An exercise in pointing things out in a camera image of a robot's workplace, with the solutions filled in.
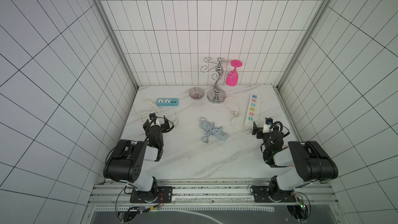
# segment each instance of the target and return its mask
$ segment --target metal hook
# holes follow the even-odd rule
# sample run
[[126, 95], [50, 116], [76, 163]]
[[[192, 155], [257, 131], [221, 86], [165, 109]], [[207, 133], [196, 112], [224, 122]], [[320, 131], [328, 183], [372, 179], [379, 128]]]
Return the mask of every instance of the metal hook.
[[201, 71], [202, 73], [207, 73], [207, 72], [209, 72], [210, 70], [212, 70], [212, 69], [215, 68], [215, 67], [217, 67], [217, 65], [214, 66], [214, 67], [212, 67], [212, 68], [208, 68], [208, 66], [204, 65], [204, 66], [202, 66], [202, 67], [200, 68], [200, 71]]
[[213, 80], [215, 80], [215, 81], [218, 81], [218, 80], [219, 80], [218, 74], [217, 74], [217, 73], [212, 74], [212, 75], [211, 75], [211, 78], [212, 78]]
[[234, 71], [233, 69], [230, 69], [230, 68], [227, 67], [227, 66], [224, 66], [224, 65], [221, 65], [221, 66], [223, 66], [223, 67], [225, 67], [226, 69], [229, 69], [229, 70], [231, 70], [231, 71]]
[[232, 70], [232, 72], [229, 72], [229, 73], [228, 73], [228, 77], [230, 77], [230, 78], [235, 78], [237, 74], [238, 74], [237, 72], [235, 72], [234, 70]]
[[217, 61], [217, 62], [212, 62], [212, 58], [211, 57], [205, 57], [204, 59], [203, 59], [203, 61], [204, 62], [207, 62], [207, 63], [213, 63], [213, 64], [218, 64], [219, 62]]

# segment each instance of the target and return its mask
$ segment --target white power strip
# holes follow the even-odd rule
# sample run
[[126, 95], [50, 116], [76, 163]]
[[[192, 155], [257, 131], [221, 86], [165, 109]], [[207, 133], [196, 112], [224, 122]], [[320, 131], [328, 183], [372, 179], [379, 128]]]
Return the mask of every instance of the white power strip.
[[253, 122], [258, 122], [260, 115], [261, 95], [250, 93], [248, 110], [246, 112], [245, 127], [253, 129]]

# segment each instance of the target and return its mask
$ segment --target gray power strip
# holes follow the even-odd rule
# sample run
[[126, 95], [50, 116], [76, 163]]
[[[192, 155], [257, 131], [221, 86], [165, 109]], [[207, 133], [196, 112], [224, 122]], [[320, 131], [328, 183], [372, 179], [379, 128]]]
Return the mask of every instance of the gray power strip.
[[[206, 122], [203, 122], [202, 124], [201, 124], [201, 128], [202, 129], [204, 129], [204, 130], [207, 130], [208, 128], [209, 128], [209, 125], [210, 125], [210, 122], [208, 122], [208, 121], [206, 121]], [[228, 134], [226, 133], [226, 132], [223, 132], [222, 130], [219, 132], [219, 133], [217, 133], [217, 134], [213, 134], [212, 132], [210, 132], [214, 137], [217, 137], [217, 138], [219, 138], [219, 139], [221, 139], [222, 141], [226, 141], [226, 139], [228, 138]]]

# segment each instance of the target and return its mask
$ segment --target black cable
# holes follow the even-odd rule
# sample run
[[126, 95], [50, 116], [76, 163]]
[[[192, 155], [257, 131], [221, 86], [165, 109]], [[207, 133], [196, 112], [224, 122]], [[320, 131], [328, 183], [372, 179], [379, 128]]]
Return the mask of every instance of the black cable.
[[268, 152], [271, 151], [272, 148], [273, 148], [273, 145], [272, 145], [272, 146], [268, 146], [268, 147], [266, 147], [265, 144], [261, 144], [261, 145], [260, 145], [260, 150], [261, 150], [261, 152], [263, 153], [263, 160], [264, 160], [264, 162], [266, 162], [266, 161], [269, 160], [269, 159], [266, 158], [266, 155], [267, 155]]
[[108, 161], [109, 154], [110, 154], [116, 147], [118, 147], [118, 146], [121, 145], [121, 144], [127, 143], [127, 142], [130, 142], [130, 140], [123, 141], [123, 142], [117, 144], [115, 147], [113, 147], [112, 150], [111, 150], [111, 151], [108, 153], [108, 155], [106, 156], [105, 164], [106, 164], [106, 162]]
[[253, 192], [253, 191], [251, 191], [251, 188], [253, 188], [253, 187], [256, 187], [256, 185], [252, 185], [252, 186], [250, 186], [250, 189], [249, 189], [250, 193], [252, 193], [252, 194], [254, 194], [254, 192]]
[[306, 143], [308, 143], [308, 144], [312, 147], [312, 149], [313, 149], [314, 152], [315, 152], [316, 157], [318, 158], [319, 168], [321, 169], [321, 173], [319, 174], [318, 181], [321, 181], [321, 177], [322, 177], [322, 164], [321, 164], [321, 159], [319, 158], [318, 153], [316, 152], [316, 150], [315, 150], [315, 148], [313, 147], [313, 145], [312, 145], [310, 142], [308, 142], [308, 141], [306, 141]]
[[171, 122], [169, 119], [167, 119], [167, 121], [170, 122], [170, 123], [172, 123], [172, 127], [171, 127], [169, 130], [166, 130], [166, 131], [164, 131], [164, 132], [162, 132], [162, 133], [170, 132], [170, 131], [174, 128], [174, 123]]
[[149, 123], [149, 125], [147, 126], [147, 128], [145, 128], [145, 136], [148, 136], [148, 134], [149, 134], [149, 127], [150, 127], [150, 125], [152, 125], [153, 122], [156, 121], [156, 119], [157, 119], [156, 116], [153, 117], [153, 119], [151, 120], [151, 122]]
[[311, 202], [310, 202], [310, 200], [308, 199], [308, 197], [304, 194], [304, 193], [302, 193], [302, 192], [298, 192], [298, 191], [295, 191], [294, 193], [300, 193], [300, 194], [303, 194], [304, 196], [305, 196], [305, 198], [307, 198], [307, 201], [308, 201], [308, 204], [310, 205], [310, 209], [308, 210], [308, 216], [307, 216], [307, 218], [306, 219], [308, 219], [309, 217], [310, 217], [310, 215], [311, 215]]
[[289, 135], [290, 134], [290, 130], [289, 129], [287, 129], [287, 133], [283, 136], [283, 137], [286, 137], [287, 135]]
[[275, 121], [272, 123], [272, 125], [269, 127], [269, 129], [271, 130], [272, 127], [274, 127], [276, 124], [278, 124], [281, 128], [279, 129], [279, 133], [282, 132], [283, 130], [283, 124], [280, 121]]
[[124, 188], [124, 193], [125, 193], [126, 195], [132, 195], [132, 192], [131, 192], [131, 193], [127, 193], [127, 192], [126, 192], [126, 189], [128, 189], [127, 186]]
[[130, 207], [129, 209], [127, 209], [127, 212], [129, 212], [130, 210], [138, 210], [139, 208], [139, 206]]
[[131, 188], [131, 189], [132, 189], [133, 187], [127, 187], [127, 186], [125, 186], [124, 189], [122, 189], [122, 191], [120, 191], [120, 193], [119, 193], [119, 195], [117, 196], [116, 201], [115, 201], [115, 214], [116, 214], [116, 217], [119, 219], [119, 221], [122, 221], [122, 220], [119, 218], [119, 215], [117, 215], [117, 208], [116, 208], [117, 200], [119, 199], [120, 194], [121, 194], [124, 190], [126, 190], [126, 189], [128, 189], [128, 188]]

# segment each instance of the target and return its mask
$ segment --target gray cable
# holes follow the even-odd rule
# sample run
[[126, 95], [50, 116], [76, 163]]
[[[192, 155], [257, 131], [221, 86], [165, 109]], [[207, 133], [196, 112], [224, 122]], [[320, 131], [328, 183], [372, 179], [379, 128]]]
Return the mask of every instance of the gray cable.
[[205, 143], [209, 142], [210, 135], [217, 136], [217, 134], [222, 132], [222, 127], [219, 128], [214, 127], [214, 122], [208, 122], [207, 119], [204, 117], [201, 117], [199, 121], [200, 121], [200, 127], [206, 132], [205, 136], [202, 138], [202, 141]]

